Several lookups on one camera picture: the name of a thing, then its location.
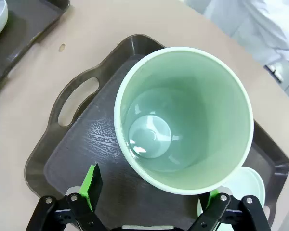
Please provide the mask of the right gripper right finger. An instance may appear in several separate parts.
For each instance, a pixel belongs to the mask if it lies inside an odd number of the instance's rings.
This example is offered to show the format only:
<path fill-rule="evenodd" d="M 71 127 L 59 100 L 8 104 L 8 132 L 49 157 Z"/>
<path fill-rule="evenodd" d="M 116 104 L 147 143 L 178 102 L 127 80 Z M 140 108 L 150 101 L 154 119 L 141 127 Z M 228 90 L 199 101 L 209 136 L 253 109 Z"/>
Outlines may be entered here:
<path fill-rule="evenodd" d="M 235 195 L 220 192 L 213 197 L 211 188 L 196 190 L 202 204 L 202 213 L 192 224 L 193 231 L 213 231 L 220 224 L 230 224 L 235 231 L 269 231 L 263 206 L 253 194 L 238 200 Z"/>

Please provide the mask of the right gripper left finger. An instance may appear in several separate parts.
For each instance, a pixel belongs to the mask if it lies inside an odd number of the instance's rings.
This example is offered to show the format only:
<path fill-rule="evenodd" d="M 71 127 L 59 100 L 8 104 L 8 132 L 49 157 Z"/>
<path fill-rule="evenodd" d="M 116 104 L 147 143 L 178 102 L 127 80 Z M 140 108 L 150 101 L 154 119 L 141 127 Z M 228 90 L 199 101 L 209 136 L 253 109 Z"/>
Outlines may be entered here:
<path fill-rule="evenodd" d="M 63 231 L 75 224 L 81 231 L 106 231 L 95 214 L 103 181 L 99 166 L 90 166 L 80 188 L 72 187 L 61 199 L 46 195 L 39 199 L 27 231 Z"/>

